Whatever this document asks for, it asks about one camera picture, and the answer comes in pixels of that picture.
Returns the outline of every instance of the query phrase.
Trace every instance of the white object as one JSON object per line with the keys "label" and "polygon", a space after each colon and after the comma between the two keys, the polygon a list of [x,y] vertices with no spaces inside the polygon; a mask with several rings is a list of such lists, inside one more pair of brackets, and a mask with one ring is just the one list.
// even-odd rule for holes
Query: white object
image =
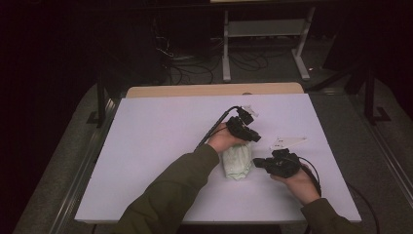
{"label": "white object", "polygon": [[222,153],[225,176],[239,180],[248,175],[252,166],[251,142],[237,144]]}
{"label": "white object", "polygon": [[286,149],[304,141],[307,141],[306,137],[278,137],[276,141],[270,146],[270,149]]}
{"label": "white object", "polygon": [[[274,133],[306,136],[294,153],[310,160],[319,172],[323,197],[341,216],[361,221],[308,95],[215,97],[139,97],[122,99],[94,167],[75,219],[113,223],[126,207],[180,155],[193,152],[215,121],[230,106],[251,104],[260,112],[250,127],[262,138],[251,146],[252,157],[266,158]],[[301,204],[282,183],[252,168],[234,182],[222,164],[210,174],[185,223],[303,222]]]}

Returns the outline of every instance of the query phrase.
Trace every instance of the cable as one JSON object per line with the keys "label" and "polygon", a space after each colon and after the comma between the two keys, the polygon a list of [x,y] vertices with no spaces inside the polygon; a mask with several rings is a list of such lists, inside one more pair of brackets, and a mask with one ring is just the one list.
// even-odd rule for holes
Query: cable
{"label": "cable", "polygon": [[374,218],[374,222],[376,224],[376,233],[380,234],[380,223],[379,223],[379,218],[377,217],[376,213],[373,210],[373,207],[371,206],[371,204],[367,201],[367,199],[354,187],[352,186],[350,183],[346,182],[347,186],[349,186],[350,188],[352,188],[353,191],[355,191],[355,193],[360,196],[360,198],[364,201],[364,203],[367,205],[368,209],[370,210],[371,214],[373,215]]}

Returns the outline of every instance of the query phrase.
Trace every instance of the green jacket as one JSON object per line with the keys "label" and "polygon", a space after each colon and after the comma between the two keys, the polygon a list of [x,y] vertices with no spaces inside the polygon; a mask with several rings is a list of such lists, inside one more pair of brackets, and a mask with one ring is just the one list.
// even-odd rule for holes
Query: green jacket
{"label": "green jacket", "polygon": [[[127,207],[113,233],[175,233],[218,164],[218,154],[207,144],[182,155]],[[363,233],[335,213],[326,199],[318,199],[301,211],[315,233]]]}

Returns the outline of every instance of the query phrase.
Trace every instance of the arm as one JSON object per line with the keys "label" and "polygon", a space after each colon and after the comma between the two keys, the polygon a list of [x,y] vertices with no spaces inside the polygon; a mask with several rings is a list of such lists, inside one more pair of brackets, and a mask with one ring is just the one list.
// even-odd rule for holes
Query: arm
{"label": "arm", "polygon": [[302,170],[289,178],[271,175],[283,182],[304,206],[301,209],[310,227],[316,234],[362,234],[362,229],[339,216],[328,201],[321,198],[310,177]]}
{"label": "arm", "polygon": [[169,165],[125,210],[113,233],[175,233],[219,163],[218,153],[243,140],[223,129]]}

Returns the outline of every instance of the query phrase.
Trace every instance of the floor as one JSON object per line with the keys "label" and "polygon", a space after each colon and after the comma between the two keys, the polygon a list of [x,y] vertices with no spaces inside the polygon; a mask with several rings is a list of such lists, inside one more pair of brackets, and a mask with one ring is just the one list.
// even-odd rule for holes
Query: floor
{"label": "floor", "polygon": [[[321,68],[332,39],[310,38],[303,61],[311,79],[302,81],[290,53],[295,43],[294,38],[232,42],[232,83],[298,82],[310,88],[335,73]],[[207,59],[182,55],[170,60],[170,77],[163,85],[222,83],[220,48],[217,40],[212,47],[214,53]],[[377,226],[381,233],[408,233],[413,229],[409,190],[413,179],[413,146],[409,143],[413,137],[412,121],[392,92],[377,81],[375,105],[384,107],[392,121],[371,126],[362,114],[364,91],[347,95],[347,80],[344,77],[309,95],[343,177],[351,185],[349,189],[362,217],[360,225],[366,233],[378,233]],[[111,224],[89,225],[73,219],[109,129],[107,122],[101,128],[87,123],[91,113],[97,111],[96,104],[93,86],[73,114],[15,234],[110,232]],[[107,119],[113,117],[116,104],[116,99],[108,102]],[[283,224],[281,230],[284,234],[303,233],[305,223]]]}

